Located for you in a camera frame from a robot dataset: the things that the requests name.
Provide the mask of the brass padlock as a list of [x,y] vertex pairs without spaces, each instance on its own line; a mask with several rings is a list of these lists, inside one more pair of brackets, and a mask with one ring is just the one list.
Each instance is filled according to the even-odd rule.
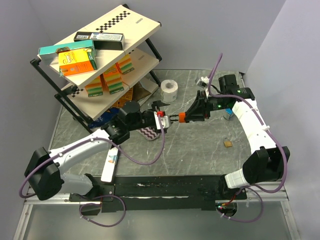
[[224,144],[224,146],[225,146],[226,148],[230,148],[230,147],[233,146],[232,141],[231,141],[228,137],[225,137],[225,138],[223,139],[223,144]]

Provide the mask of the orange black padlock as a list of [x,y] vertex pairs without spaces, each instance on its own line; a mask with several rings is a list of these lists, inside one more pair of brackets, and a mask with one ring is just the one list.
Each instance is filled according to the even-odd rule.
[[179,123],[185,123],[186,122],[186,120],[185,120],[186,113],[185,112],[180,112],[178,114],[172,114],[172,115],[169,116],[169,118],[172,119],[172,120],[176,119],[176,120],[178,120]]

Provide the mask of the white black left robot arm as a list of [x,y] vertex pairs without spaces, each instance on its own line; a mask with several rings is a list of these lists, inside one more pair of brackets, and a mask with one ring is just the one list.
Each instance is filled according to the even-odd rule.
[[99,195],[95,179],[89,174],[68,174],[68,169],[111,146],[119,149],[131,131],[151,128],[163,134],[171,125],[169,116],[160,110],[163,106],[165,103],[157,100],[150,109],[141,111],[139,103],[128,101],[118,114],[90,135],[51,151],[37,149],[25,170],[22,185],[29,184],[41,201],[56,194],[79,194],[87,201],[95,200]]

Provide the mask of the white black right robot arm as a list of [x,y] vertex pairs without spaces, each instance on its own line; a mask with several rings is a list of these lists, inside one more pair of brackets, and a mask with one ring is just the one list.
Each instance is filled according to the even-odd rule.
[[211,112],[231,109],[239,120],[249,142],[251,155],[241,169],[222,177],[218,193],[223,199],[230,199],[237,188],[257,187],[261,182],[280,181],[274,189],[279,191],[287,178],[288,147],[281,146],[271,134],[270,128],[263,120],[258,109],[256,98],[248,87],[240,87],[233,74],[218,79],[219,91],[210,93],[210,78],[201,77],[195,83],[203,91],[197,91],[191,107],[178,115],[179,122],[203,122],[209,119]]

